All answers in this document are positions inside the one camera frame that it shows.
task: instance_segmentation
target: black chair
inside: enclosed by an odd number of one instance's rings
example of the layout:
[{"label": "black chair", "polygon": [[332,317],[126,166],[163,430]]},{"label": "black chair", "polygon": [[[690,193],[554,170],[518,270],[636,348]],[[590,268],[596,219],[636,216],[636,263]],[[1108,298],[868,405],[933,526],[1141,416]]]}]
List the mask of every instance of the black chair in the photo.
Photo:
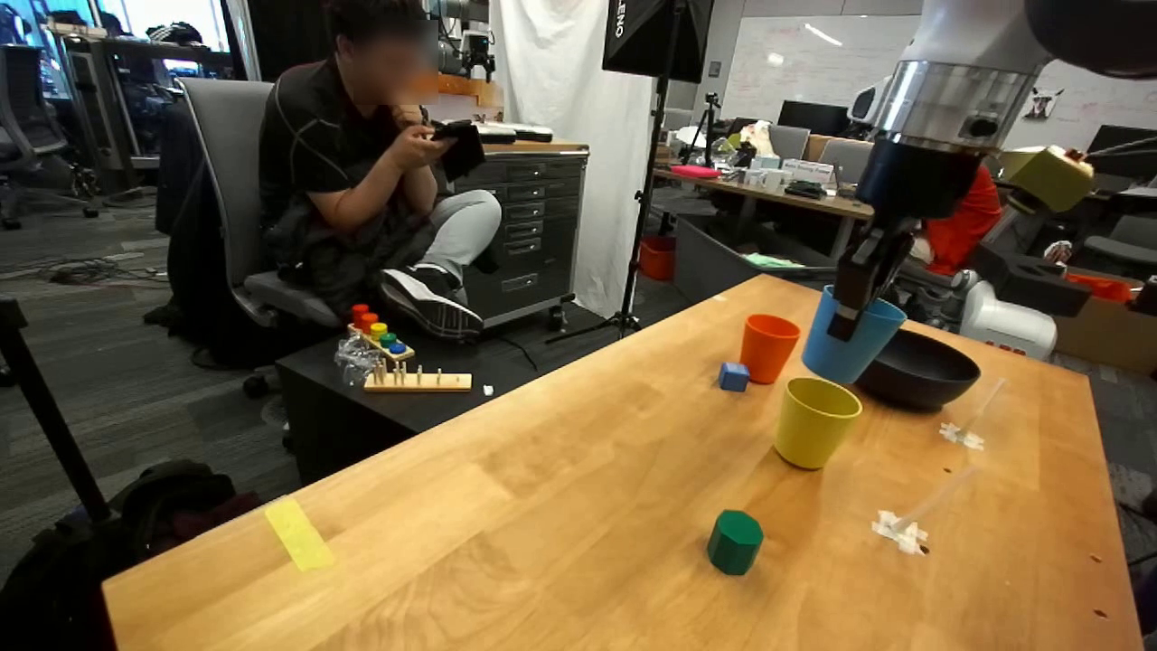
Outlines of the black chair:
[{"label": "black chair", "polygon": [[[63,160],[69,137],[40,94],[40,52],[0,47],[0,223],[20,228],[20,172]],[[84,216],[99,216],[96,200],[78,200]]]}]

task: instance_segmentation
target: cabinet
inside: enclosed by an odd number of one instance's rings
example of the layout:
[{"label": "cabinet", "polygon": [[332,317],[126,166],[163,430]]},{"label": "cabinet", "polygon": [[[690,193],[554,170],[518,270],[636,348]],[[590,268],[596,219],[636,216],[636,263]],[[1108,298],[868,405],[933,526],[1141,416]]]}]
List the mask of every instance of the cabinet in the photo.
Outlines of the cabinet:
[{"label": "cabinet", "polygon": [[492,248],[466,268],[472,307],[485,324],[549,312],[571,298],[587,186],[584,146],[492,146],[455,193],[489,188],[502,204]]}]

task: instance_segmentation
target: white wall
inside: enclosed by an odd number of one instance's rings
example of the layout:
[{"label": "white wall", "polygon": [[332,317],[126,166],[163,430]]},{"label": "white wall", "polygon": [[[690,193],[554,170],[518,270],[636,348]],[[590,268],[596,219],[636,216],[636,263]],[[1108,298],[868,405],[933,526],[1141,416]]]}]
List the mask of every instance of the white wall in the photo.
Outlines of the white wall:
[{"label": "white wall", "polygon": [[[834,37],[832,47],[808,34],[814,26]],[[880,82],[913,45],[915,16],[794,16],[794,19],[743,19],[739,47],[728,66],[724,113],[778,121],[783,101],[849,106],[859,90]],[[1098,123],[1157,130],[1157,82],[1125,82],[1092,76],[1086,69],[1054,60],[1037,82],[1044,94],[1062,90],[1054,121],[1019,121],[1009,135],[1018,146],[1066,146],[1086,147]]]}]

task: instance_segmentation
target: floor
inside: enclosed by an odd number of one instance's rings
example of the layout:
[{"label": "floor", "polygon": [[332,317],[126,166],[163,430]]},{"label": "floor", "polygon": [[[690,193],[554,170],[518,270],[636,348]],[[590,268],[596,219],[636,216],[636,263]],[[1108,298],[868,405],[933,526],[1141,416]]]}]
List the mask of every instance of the floor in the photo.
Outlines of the floor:
[{"label": "floor", "polygon": [[[163,459],[203,459],[252,492],[297,487],[278,405],[243,398],[243,371],[198,369],[190,344],[143,324],[143,315],[169,298],[163,256],[167,237],[154,228],[150,196],[99,219],[44,200],[21,233],[0,233],[0,298],[21,301],[25,341],[102,487],[113,497]],[[690,301],[643,282],[640,315],[656,323]],[[565,348],[599,348],[615,338],[599,329]],[[1157,529],[1141,516],[1157,477],[1157,383],[1061,365],[1092,380],[1129,557],[1157,553]],[[0,392],[0,574],[40,529],[74,509],[74,487],[25,403]]]}]

